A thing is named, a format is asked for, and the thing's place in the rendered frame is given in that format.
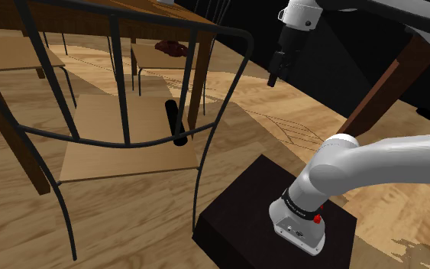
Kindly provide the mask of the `dark red lumpy object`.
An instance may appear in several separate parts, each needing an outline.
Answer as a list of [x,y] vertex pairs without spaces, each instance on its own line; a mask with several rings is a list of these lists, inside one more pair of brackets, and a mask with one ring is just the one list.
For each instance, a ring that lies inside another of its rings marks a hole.
[[159,41],[154,48],[171,57],[187,57],[188,48],[178,41]]

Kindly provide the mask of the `black cylinder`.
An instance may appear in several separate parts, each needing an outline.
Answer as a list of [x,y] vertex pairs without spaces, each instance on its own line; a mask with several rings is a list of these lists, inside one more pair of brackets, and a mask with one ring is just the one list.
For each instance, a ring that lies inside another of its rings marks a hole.
[[[177,113],[179,110],[177,107],[176,101],[173,99],[166,100],[165,101],[165,109],[166,109],[167,118],[169,121],[171,135],[175,135]],[[173,143],[178,147],[185,145],[187,142],[188,142],[187,137],[178,138],[178,139],[173,140]]]

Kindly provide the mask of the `dark robot stand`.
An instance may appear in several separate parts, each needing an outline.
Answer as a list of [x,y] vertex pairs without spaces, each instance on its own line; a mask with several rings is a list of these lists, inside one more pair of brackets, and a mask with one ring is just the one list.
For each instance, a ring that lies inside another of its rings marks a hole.
[[349,269],[357,220],[328,200],[325,246],[316,256],[275,233],[269,205],[295,176],[259,156],[199,216],[193,241],[219,269]]

